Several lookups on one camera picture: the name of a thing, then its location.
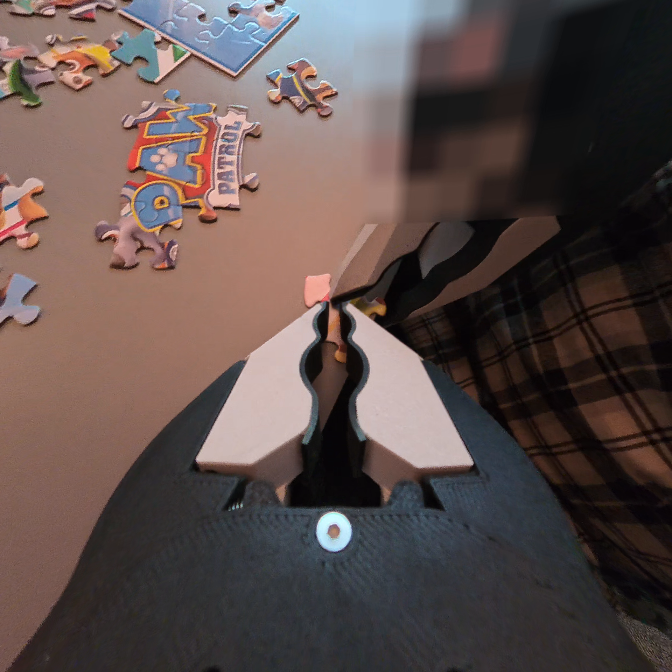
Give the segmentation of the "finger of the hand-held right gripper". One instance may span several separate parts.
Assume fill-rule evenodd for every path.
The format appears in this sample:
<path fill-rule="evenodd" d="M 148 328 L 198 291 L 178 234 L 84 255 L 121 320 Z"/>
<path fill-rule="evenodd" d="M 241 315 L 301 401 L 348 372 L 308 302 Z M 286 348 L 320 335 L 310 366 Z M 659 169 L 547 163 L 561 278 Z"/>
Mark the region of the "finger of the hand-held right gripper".
<path fill-rule="evenodd" d="M 423 315 L 485 289 L 559 232 L 555 216 L 438 224 L 395 276 L 388 319 Z"/>
<path fill-rule="evenodd" d="M 386 305 L 397 271 L 389 271 L 415 253 L 438 223 L 366 224 L 343 259 L 330 290 L 330 304 L 341 305 L 363 296 Z"/>

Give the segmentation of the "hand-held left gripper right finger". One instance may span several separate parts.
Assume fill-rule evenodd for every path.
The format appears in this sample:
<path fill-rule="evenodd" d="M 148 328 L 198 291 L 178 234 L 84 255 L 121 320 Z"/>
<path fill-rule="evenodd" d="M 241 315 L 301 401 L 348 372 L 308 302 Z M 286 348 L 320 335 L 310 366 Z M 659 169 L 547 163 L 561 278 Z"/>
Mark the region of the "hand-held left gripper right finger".
<path fill-rule="evenodd" d="M 402 482 L 473 470 L 422 357 L 351 305 L 341 308 L 341 334 L 345 455 L 354 480 L 364 483 L 365 504 L 385 504 Z"/>

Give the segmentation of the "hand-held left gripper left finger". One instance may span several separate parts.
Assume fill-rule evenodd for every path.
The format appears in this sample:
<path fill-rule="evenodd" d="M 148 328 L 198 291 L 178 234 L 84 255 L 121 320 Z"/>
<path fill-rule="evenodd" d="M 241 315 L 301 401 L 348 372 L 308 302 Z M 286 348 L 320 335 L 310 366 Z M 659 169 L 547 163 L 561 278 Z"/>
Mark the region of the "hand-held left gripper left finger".
<path fill-rule="evenodd" d="M 307 313 L 253 351 L 196 457 L 196 466 L 264 481 L 283 505 L 289 484 L 319 452 L 319 400 L 326 306 Z"/>

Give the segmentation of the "grey purple puzzle piece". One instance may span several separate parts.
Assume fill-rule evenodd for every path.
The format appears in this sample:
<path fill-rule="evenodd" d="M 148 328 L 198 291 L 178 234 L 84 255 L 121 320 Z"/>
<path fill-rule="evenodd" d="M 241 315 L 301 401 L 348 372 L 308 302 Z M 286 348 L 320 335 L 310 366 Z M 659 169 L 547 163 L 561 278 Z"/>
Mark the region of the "grey purple puzzle piece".
<path fill-rule="evenodd" d="M 132 215 L 121 216 L 115 224 L 98 222 L 94 235 L 98 241 L 113 240 L 111 268 L 126 270 L 136 267 L 141 250 L 154 252 L 151 266 L 155 270 L 172 270 L 176 266 L 177 241 L 161 241 L 157 233 L 142 229 Z"/>

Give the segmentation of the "assembled logo puzzle section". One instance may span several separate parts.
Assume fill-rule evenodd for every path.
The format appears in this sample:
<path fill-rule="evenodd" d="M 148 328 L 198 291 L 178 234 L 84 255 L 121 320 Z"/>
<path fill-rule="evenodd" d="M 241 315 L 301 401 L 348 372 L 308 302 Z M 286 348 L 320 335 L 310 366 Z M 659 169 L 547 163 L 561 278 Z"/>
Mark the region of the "assembled logo puzzle section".
<path fill-rule="evenodd" d="M 259 185 L 256 173 L 244 174 L 243 147 L 247 137 L 261 135 L 261 124 L 250 121 L 241 105 L 219 116 L 215 104 L 181 102 L 176 89 L 164 91 L 163 98 L 122 120 L 124 128 L 138 130 L 128 170 L 146 174 L 144 181 L 124 186 L 136 223 L 158 232 L 180 227 L 185 206 L 199 208 L 204 223 L 217 220 L 218 208 L 239 210 L 240 189 Z"/>

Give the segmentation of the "yellow dog puzzle piece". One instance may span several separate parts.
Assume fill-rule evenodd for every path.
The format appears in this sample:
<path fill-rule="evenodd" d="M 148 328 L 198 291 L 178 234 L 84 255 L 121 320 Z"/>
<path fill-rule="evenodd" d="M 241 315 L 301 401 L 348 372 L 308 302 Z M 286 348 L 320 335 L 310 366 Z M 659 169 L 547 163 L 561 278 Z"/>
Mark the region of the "yellow dog puzzle piece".
<path fill-rule="evenodd" d="M 46 36 L 45 41 L 48 48 L 38 55 L 38 61 L 49 69 L 65 64 L 67 68 L 59 72 L 58 79 L 75 91 L 92 83 L 92 79 L 85 73 L 87 68 L 96 67 L 98 73 L 104 77 L 112 74 L 122 64 L 112 55 L 118 47 L 113 39 L 98 43 L 84 35 L 66 40 L 58 34 L 51 34 Z"/>

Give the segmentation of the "orange dog face puzzle piece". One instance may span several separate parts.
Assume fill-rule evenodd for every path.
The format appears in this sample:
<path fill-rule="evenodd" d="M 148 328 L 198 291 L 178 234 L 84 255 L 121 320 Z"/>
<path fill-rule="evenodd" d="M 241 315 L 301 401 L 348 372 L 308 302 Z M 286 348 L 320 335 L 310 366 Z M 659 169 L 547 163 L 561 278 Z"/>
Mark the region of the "orange dog face puzzle piece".
<path fill-rule="evenodd" d="M 67 9 L 69 18 L 76 21 L 96 21 L 97 10 L 113 11 L 116 1 L 59 1 L 59 7 Z"/>

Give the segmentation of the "plaid shirt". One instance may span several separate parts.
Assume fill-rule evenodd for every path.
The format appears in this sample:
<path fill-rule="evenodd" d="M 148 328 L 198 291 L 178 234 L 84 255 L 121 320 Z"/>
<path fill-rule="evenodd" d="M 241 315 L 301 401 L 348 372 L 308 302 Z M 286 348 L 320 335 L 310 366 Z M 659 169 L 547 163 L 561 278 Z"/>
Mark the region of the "plaid shirt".
<path fill-rule="evenodd" d="M 671 163 L 611 220 L 400 336 L 525 449 L 629 609 L 671 613 Z"/>

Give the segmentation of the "assembled light blue puzzle section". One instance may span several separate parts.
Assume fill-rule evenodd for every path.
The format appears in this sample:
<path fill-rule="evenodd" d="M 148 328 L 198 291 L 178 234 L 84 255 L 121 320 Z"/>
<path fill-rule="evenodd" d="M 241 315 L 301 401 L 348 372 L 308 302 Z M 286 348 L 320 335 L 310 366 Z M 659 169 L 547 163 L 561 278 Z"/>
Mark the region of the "assembled light blue puzzle section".
<path fill-rule="evenodd" d="M 299 18 L 282 1 L 131 1 L 119 14 L 237 77 Z"/>

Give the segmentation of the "teal green corner puzzle piece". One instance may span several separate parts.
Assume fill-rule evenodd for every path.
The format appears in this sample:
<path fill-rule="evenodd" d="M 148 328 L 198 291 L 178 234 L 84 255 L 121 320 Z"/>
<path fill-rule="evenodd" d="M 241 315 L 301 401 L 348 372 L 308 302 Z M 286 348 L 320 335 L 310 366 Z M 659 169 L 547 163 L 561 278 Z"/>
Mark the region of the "teal green corner puzzle piece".
<path fill-rule="evenodd" d="M 146 65 L 139 68 L 137 74 L 149 83 L 159 83 L 191 56 L 188 50 L 176 44 L 158 48 L 162 37 L 151 29 L 143 29 L 136 36 L 130 36 L 127 31 L 118 31 L 112 35 L 112 39 L 118 45 L 111 52 L 112 57 L 129 66 L 135 59 L 144 60 Z"/>

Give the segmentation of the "green purple puzzle piece pair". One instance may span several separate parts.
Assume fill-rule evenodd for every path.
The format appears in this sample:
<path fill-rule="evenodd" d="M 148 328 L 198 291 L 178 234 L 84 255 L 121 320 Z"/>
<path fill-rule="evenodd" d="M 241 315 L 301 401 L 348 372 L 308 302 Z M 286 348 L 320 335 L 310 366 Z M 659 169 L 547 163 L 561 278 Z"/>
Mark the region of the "green purple puzzle piece pair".
<path fill-rule="evenodd" d="M 38 107 L 42 98 L 39 86 L 55 82 L 54 72 L 46 66 L 30 67 L 27 59 L 36 59 L 39 51 L 33 44 L 12 45 L 1 36 L 1 100 L 19 96 L 24 107 Z"/>

